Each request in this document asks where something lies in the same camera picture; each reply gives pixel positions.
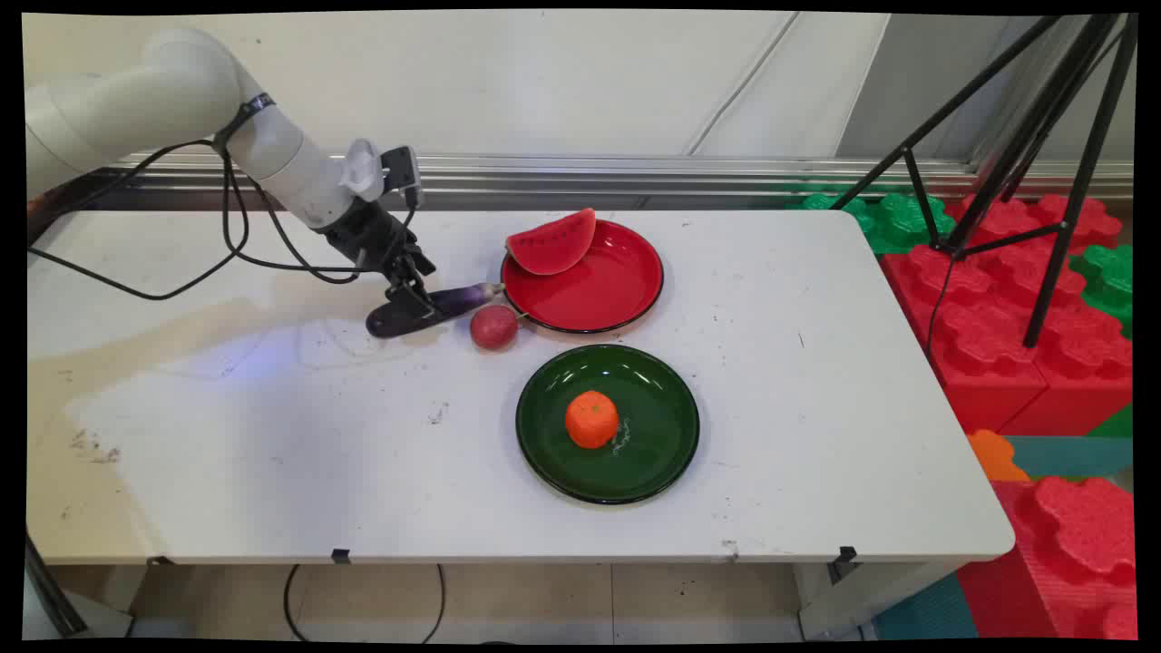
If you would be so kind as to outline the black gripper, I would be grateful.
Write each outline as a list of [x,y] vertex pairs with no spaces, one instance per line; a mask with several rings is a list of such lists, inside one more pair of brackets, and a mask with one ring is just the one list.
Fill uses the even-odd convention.
[[385,301],[395,313],[411,321],[437,315],[424,286],[424,277],[435,272],[410,229],[414,211],[396,218],[380,201],[356,200],[340,218],[317,232],[356,268],[388,278]]

